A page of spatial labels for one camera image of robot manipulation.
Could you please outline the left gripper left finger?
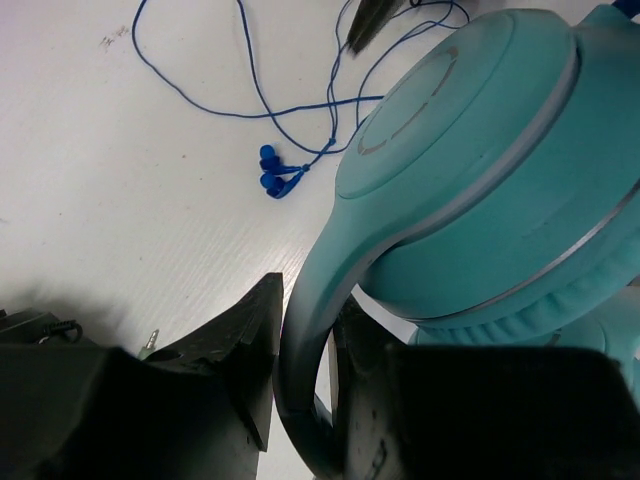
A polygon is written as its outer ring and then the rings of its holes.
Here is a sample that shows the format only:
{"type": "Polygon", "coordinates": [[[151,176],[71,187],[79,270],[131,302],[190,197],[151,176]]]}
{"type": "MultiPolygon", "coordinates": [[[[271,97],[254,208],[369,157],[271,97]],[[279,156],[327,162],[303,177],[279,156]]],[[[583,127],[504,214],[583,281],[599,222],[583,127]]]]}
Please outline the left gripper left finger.
{"type": "Polygon", "coordinates": [[[268,447],[283,279],[135,356],[1,365],[5,479],[253,479],[268,447]]]}

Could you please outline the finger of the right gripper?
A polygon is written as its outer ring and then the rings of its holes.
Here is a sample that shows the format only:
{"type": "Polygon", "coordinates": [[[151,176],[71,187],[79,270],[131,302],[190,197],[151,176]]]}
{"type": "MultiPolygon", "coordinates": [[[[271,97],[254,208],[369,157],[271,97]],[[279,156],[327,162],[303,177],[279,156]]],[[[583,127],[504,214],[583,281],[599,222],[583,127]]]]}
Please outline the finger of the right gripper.
{"type": "Polygon", "coordinates": [[[400,8],[400,0],[362,0],[347,34],[346,45],[360,54],[400,8]]]}

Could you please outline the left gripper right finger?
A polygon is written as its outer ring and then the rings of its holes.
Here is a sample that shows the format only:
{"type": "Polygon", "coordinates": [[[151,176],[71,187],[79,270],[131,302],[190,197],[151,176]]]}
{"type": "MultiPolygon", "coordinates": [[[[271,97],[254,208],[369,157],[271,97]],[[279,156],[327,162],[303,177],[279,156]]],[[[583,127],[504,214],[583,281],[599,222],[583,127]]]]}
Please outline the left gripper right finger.
{"type": "Polygon", "coordinates": [[[407,346],[349,300],[330,342],[347,479],[635,479],[639,298],[541,342],[407,346]]]}

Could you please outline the teal cat ear headphones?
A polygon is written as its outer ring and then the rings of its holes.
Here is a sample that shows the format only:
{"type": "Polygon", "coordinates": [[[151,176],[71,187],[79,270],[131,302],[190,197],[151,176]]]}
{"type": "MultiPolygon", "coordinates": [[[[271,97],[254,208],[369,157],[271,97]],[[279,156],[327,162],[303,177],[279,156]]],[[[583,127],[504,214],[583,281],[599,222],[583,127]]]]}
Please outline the teal cat ear headphones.
{"type": "Polygon", "coordinates": [[[315,384],[354,288],[414,323],[416,341],[500,345],[547,336],[637,277],[638,13],[615,1],[576,26],[549,10],[482,15],[359,128],[293,287],[274,378],[317,477],[344,470],[315,384]]]}

